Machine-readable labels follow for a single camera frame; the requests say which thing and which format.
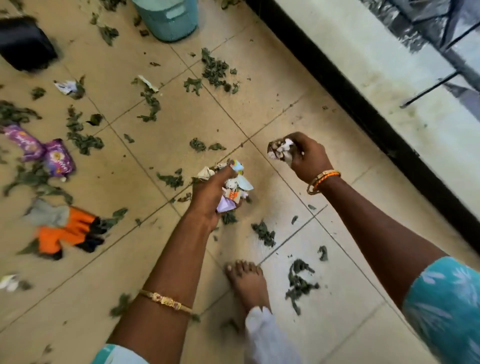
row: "tile floor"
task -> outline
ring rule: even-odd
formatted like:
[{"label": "tile floor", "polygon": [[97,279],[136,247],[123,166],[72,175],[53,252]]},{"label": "tile floor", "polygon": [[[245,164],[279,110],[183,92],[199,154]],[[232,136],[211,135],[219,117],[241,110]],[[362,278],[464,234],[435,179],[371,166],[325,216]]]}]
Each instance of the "tile floor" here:
[{"label": "tile floor", "polygon": [[[380,208],[473,267],[479,268],[480,260],[244,3],[223,11],[219,0],[199,0],[199,29],[174,44],[140,37],[132,25],[130,3],[117,12],[103,11],[100,23],[120,32],[108,47],[89,24],[97,0],[24,2],[26,13],[38,19],[63,56],[35,76],[16,72],[0,60],[0,84],[5,85],[0,99],[37,110],[43,120],[32,121],[26,129],[43,142],[65,137],[71,103],[85,117],[103,114],[106,121],[100,127],[85,124],[85,132],[101,137],[105,147],[87,157],[67,142],[78,171],[62,186],[74,196],[75,205],[100,216],[121,207],[129,212],[95,253],[66,248],[64,259],[50,262],[15,255],[34,235],[21,219],[30,191],[20,187],[0,197],[0,274],[20,272],[35,285],[29,291],[0,291],[1,363],[88,363],[115,326],[110,308],[122,292],[135,293],[142,285],[188,206],[168,201],[191,187],[175,191],[155,173],[182,167],[189,179],[203,166],[227,157],[245,165],[245,175],[255,186],[253,204],[237,211],[237,224],[220,227],[218,241],[211,237],[208,242],[194,305],[202,322],[188,330],[183,363],[242,362],[242,337],[221,328],[236,315],[221,267],[236,258],[262,263],[279,325],[305,363],[434,362],[393,307],[336,212],[322,196],[306,195],[305,185],[285,164],[268,160],[266,144],[294,130],[307,133],[325,145],[344,178]],[[15,13],[7,0],[0,0],[2,8]],[[228,74],[240,83],[237,94],[205,83],[199,97],[185,92],[183,81],[201,76],[201,47],[237,68],[237,75]],[[150,66],[153,61],[161,66]],[[53,86],[53,80],[83,74],[87,95],[81,100],[72,101]],[[146,110],[139,86],[130,84],[138,74],[163,85],[157,122],[136,118]],[[47,94],[32,101],[29,91],[35,86]],[[135,143],[127,144],[124,133]],[[189,147],[194,137],[221,142],[227,150],[198,154]],[[20,153],[4,137],[0,146],[10,151],[5,155],[9,164],[0,165],[4,185],[13,178]],[[308,204],[317,209],[311,211]],[[292,225],[294,215],[299,219]],[[143,221],[140,227],[136,218]],[[261,219],[277,232],[274,249],[261,244],[250,228]],[[312,258],[320,244],[328,247],[328,263]],[[313,266],[311,279],[322,286],[300,301],[301,316],[284,299],[287,271],[295,258]],[[42,355],[47,344],[53,351]]]}]

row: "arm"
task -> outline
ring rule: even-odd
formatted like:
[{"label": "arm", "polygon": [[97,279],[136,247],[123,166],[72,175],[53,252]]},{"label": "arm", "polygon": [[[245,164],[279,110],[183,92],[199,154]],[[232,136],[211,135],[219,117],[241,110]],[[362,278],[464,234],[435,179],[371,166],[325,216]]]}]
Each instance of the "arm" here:
[{"label": "arm", "polygon": [[[226,167],[208,182],[194,185],[190,206],[170,236],[144,290],[193,306],[205,247],[218,223],[222,186],[235,172]],[[179,363],[190,316],[138,295],[113,330],[108,343],[130,349],[150,364]]]},{"label": "arm", "polygon": [[[300,179],[310,183],[322,171],[333,169],[321,144],[302,133],[289,138],[303,152],[295,155],[292,162],[292,169]],[[401,309],[413,281],[427,266],[447,254],[386,215],[340,177],[327,178],[319,189]]]}]

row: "gold bangle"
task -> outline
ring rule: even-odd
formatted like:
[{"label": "gold bangle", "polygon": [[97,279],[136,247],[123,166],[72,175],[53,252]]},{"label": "gold bangle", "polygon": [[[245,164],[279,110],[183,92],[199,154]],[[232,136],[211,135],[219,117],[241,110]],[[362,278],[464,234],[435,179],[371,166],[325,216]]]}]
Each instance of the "gold bangle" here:
[{"label": "gold bangle", "polygon": [[192,309],[182,305],[180,302],[175,301],[173,298],[162,296],[160,293],[149,292],[145,290],[139,290],[139,293],[145,297],[148,297],[153,302],[158,304],[164,304],[165,306],[173,308],[175,311],[184,311],[188,314],[193,314]]},{"label": "gold bangle", "polygon": [[312,182],[307,186],[307,193],[308,194],[320,194],[320,191],[316,191],[315,189],[318,187],[320,182],[324,181],[330,176],[341,176],[342,174],[337,170],[324,170],[322,173],[317,175]]}]

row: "forearm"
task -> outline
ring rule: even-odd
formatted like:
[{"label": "forearm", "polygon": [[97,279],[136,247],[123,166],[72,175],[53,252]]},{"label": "forearm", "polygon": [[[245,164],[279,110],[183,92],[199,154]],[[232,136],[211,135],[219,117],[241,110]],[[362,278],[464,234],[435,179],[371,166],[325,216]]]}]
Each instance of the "forearm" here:
[{"label": "forearm", "polygon": [[[207,220],[187,211],[168,240],[144,289],[192,307],[209,233]],[[189,320],[190,316],[185,312],[137,296],[108,342],[133,350],[150,364],[178,363]]]},{"label": "forearm", "polygon": [[321,183],[365,259],[395,304],[401,308],[413,281],[446,254],[365,199],[339,177]]}]

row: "blue plastic bucket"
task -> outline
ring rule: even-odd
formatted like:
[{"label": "blue plastic bucket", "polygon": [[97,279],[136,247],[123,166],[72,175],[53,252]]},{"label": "blue plastic bucket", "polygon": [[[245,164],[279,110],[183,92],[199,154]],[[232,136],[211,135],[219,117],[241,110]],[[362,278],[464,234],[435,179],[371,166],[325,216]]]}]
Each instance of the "blue plastic bucket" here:
[{"label": "blue plastic bucket", "polygon": [[196,0],[132,0],[148,30],[158,39],[182,39],[198,25]]}]

